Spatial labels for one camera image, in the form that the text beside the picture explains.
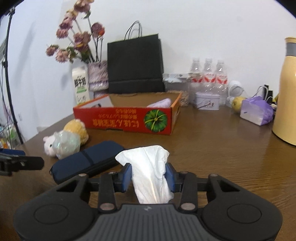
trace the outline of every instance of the brown tabletop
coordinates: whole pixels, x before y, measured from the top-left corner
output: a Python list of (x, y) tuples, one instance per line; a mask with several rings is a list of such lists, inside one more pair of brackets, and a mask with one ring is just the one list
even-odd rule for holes
[[(41, 132), (21, 149), (29, 156), (42, 156), (41, 171), (21, 171), (12, 177), (0, 177), (0, 240), (19, 240), (12, 226), (13, 213), (23, 203), (55, 186), (49, 175), (57, 161), (47, 157), (43, 137), (62, 130), (73, 118), (67, 117)], [(87, 148), (105, 140), (113, 140), (125, 148), (161, 145), (170, 152), (169, 162), (177, 171), (187, 170), (199, 177), (219, 175), (275, 204), (283, 214), (283, 225), (277, 241), (296, 240), (296, 148), (279, 140), (271, 132), (272, 124), (257, 126), (223, 107), (219, 111), (182, 108), (171, 136), (129, 133), (113, 130), (88, 130)], [(135, 203), (130, 188), (117, 194), (117, 202)], [(205, 195), (199, 195), (205, 205)], [(90, 205), (96, 206), (93, 193)]]

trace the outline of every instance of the purple bag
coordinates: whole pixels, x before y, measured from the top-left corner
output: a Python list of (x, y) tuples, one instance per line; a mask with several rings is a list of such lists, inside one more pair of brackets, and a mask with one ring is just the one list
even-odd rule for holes
[(242, 101), (240, 117), (262, 126), (273, 120), (272, 107), (261, 96)]

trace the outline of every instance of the wall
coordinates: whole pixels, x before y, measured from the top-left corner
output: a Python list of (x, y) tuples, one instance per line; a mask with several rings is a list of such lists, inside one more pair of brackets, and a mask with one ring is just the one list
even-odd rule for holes
[[(46, 57), (45, 49), (57, 43), (59, 21), (74, 2), (26, 0), (13, 17), (9, 82), (26, 139), (37, 133), (37, 126), (52, 125), (72, 113), (71, 65)], [(248, 95), (265, 83), (278, 92), (284, 38), (296, 35), (295, 18), (275, 0), (95, 0), (90, 18), (106, 27), (104, 58), (107, 42), (122, 39), (140, 20), (144, 35), (159, 33), (166, 72), (187, 72), (193, 57), (223, 59), (229, 79), (240, 81)], [(85, 20), (79, 21), (89, 29)]]

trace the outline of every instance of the clear bottle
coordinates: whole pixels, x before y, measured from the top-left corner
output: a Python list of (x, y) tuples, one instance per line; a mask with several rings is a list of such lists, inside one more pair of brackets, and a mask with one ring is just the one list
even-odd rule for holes
[(195, 93), (201, 91), (202, 87), (202, 69), (199, 58), (193, 59), (191, 69), (188, 74), (191, 78), (189, 102), (194, 103)]
[(213, 60), (211, 58), (206, 58), (202, 75), (203, 91), (206, 93), (213, 92), (213, 87), (216, 82), (216, 75), (212, 70), (212, 64)]
[(216, 66), (216, 84), (215, 84), (215, 90), (214, 92), (218, 95), (220, 95), (219, 105), (225, 105), (226, 99), (228, 97), (228, 77), (226, 68), (224, 66), (223, 60), (218, 60), (217, 66)]

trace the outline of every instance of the green pumpkin image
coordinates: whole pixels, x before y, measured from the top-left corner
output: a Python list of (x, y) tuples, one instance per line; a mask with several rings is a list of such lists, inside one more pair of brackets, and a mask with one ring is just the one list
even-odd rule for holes
[(144, 123), (147, 129), (153, 132), (161, 132), (166, 128), (168, 118), (167, 115), (160, 110), (151, 110), (145, 115)]

